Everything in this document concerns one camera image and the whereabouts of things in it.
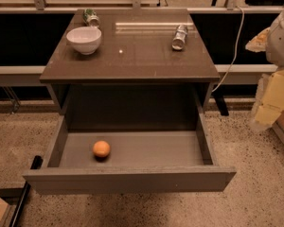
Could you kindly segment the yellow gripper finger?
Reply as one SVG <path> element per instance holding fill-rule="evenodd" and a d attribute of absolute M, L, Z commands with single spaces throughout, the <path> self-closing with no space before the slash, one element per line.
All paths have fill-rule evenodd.
<path fill-rule="evenodd" d="M 267 36 L 270 32 L 270 28 L 265 28 L 258 33 L 251 41 L 249 41 L 245 49 L 251 52 L 265 52 L 266 51 L 266 42 Z"/>
<path fill-rule="evenodd" d="M 265 131 L 284 112 L 284 69 L 271 75 L 263 74 L 258 81 L 256 101 L 251 111 L 250 126 Z"/>

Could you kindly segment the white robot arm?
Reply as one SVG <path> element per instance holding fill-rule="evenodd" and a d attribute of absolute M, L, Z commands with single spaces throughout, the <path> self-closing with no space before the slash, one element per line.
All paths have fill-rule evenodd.
<path fill-rule="evenodd" d="M 252 128 L 265 131 L 284 112 L 284 9 L 245 48 L 252 52 L 265 52 L 266 60 L 277 66 L 274 73 L 263 75 L 259 80 L 252 109 Z"/>

